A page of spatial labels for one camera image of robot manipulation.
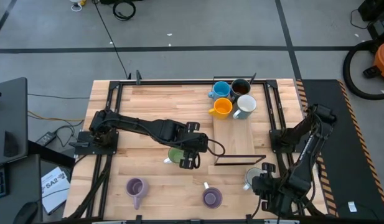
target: coffee mug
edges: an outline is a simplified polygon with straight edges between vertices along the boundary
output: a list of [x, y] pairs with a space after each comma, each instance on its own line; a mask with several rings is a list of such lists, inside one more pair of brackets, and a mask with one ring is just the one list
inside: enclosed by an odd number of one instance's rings
[[219, 98], [215, 100], [214, 108], [210, 109], [208, 113], [217, 119], [225, 119], [232, 111], [232, 103], [226, 98]]
[[230, 101], [233, 103], [242, 95], [248, 94], [251, 90], [251, 85], [248, 81], [239, 78], [232, 82], [230, 87]]
[[134, 198], [134, 208], [139, 209], [141, 200], [148, 194], [149, 184], [146, 180], [134, 177], [127, 182], [125, 187], [127, 194]]
[[212, 91], [208, 93], [208, 97], [217, 100], [228, 97], [229, 93], [230, 86], [224, 81], [219, 81], [214, 84]]
[[263, 173], [263, 171], [259, 168], [251, 168], [247, 171], [247, 173], [244, 175], [244, 183], [243, 190], [248, 190], [253, 185], [253, 178], [255, 176], [260, 176]]
[[218, 208], [222, 203], [222, 193], [215, 187], [209, 187], [207, 182], [204, 182], [205, 190], [203, 192], [203, 204], [207, 208]]
[[185, 159], [184, 151], [176, 148], [168, 150], [168, 158], [164, 160], [165, 164], [180, 163], [181, 159]]
[[235, 103], [234, 119], [247, 119], [256, 108], [256, 100], [250, 95], [243, 95]]

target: floor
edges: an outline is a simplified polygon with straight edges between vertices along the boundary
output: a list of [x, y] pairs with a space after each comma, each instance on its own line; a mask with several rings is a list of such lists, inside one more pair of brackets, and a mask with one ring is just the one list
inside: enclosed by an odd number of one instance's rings
[[[127, 73], [139, 70], [145, 79], [255, 72], [257, 78], [341, 79], [347, 47], [370, 40], [350, 25], [350, 12], [361, 3], [145, 0], [135, 2], [137, 13], [127, 22], [116, 20], [109, 6], [98, 8]], [[74, 97], [88, 96], [93, 80], [126, 78], [95, 6], [88, 1], [81, 12], [70, 6], [66, 0], [0, 0], [0, 82], [26, 77], [29, 93]], [[359, 14], [353, 20], [365, 25]], [[361, 89], [381, 93], [381, 80], [360, 75], [372, 62], [359, 52], [352, 74]], [[349, 97], [384, 188], [384, 100]], [[29, 97], [29, 110], [41, 116], [82, 119], [86, 108], [87, 100]], [[29, 139], [61, 125], [30, 118]], [[57, 141], [50, 148], [72, 154]], [[43, 164], [42, 173], [53, 168]], [[44, 219], [59, 219], [62, 209]]]

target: wooden table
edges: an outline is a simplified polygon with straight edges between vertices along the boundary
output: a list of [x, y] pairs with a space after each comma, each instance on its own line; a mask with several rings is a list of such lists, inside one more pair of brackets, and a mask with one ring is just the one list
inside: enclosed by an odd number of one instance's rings
[[[279, 93], [287, 127], [293, 127], [303, 118], [293, 79], [279, 79]], [[96, 111], [105, 107], [110, 81], [94, 81], [85, 118], [87, 130]], [[270, 149], [268, 131], [270, 123], [266, 103], [260, 96], [258, 85], [252, 85], [251, 95], [257, 99], [257, 110], [251, 115], [255, 151], [265, 154], [262, 162], [277, 165], [276, 156]], [[146, 119], [173, 119], [182, 123], [196, 121], [200, 131], [213, 136], [213, 118], [208, 114], [212, 100], [207, 98], [211, 85], [156, 85], [125, 86], [120, 114]], [[113, 95], [114, 106], [116, 93]], [[275, 105], [271, 91], [272, 104]], [[280, 127], [275, 110], [277, 127]], [[113, 158], [108, 187], [105, 220], [134, 220], [142, 215], [148, 220], [173, 219], [244, 219], [254, 212], [258, 196], [252, 190], [242, 189], [243, 176], [252, 166], [214, 166], [214, 156], [208, 152], [201, 155], [199, 169], [184, 170], [175, 164], [164, 164], [169, 147], [158, 144], [149, 136], [119, 131], [118, 151]], [[73, 170], [70, 191], [64, 217], [69, 216], [84, 199], [91, 187], [95, 156], [86, 156]], [[327, 209], [322, 188], [314, 169], [316, 196], [314, 205], [324, 213]], [[124, 186], [132, 177], [145, 178], [150, 185], [149, 194], [142, 200], [141, 208], [135, 210], [133, 201], [127, 196]], [[215, 210], [202, 203], [203, 183], [218, 188], [223, 194], [222, 205]], [[100, 193], [95, 197], [94, 215], [98, 212]], [[259, 210], [255, 218], [276, 218], [275, 215]]]

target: green mug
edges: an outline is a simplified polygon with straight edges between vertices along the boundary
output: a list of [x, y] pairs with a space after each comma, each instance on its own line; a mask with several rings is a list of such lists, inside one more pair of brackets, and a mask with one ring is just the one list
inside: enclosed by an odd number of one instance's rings
[[185, 159], [184, 151], [176, 148], [168, 150], [168, 158], [164, 160], [165, 164], [180, 163], [181, 159]]

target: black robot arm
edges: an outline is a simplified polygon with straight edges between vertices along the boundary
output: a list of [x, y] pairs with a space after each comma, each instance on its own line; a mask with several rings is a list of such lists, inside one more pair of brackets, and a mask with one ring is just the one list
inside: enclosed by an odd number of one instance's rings
[[200, 124], [196, 122], [183, 124], [171, 119], [146, 121], [122, 116], [111, 110], [101, 110], [95, 113], [89, 130], [94, 143], [102, 147], [112, 144], [115, 129], [148, 135], [160, 144], [183, 150], [185, 159], [181, 160], [179, 166], [193, 169], [197, 168], [194, 161], [199, 152], [207, 152], [208, 146], [207, 135], [194, 132], [199, 128]]
[[292, 202], [303, 203], [304, 208], [317, 212], [311, 205], [313, 196], [307, 201], [306, 194], [311, 189], [312, 168], [332, 132], [336, 117], [330, 109], [322, 105], [312, 105], [307, 112], [306, 118], [297, 126], [282, 130], [277, 136], [271, 137], [274, 139], [272, 147], [282, 150], [294, 147], [300, 138], [310, 131], [309, 139], [298, 160], [280, 178], [272, 177], [274, 165], [267, 163], [263, 164], [263, 170], [267, 170], [267, 173], [253, 178], [253, 191], [264, 200], [263, 210], [280, 217], [291, 215]]

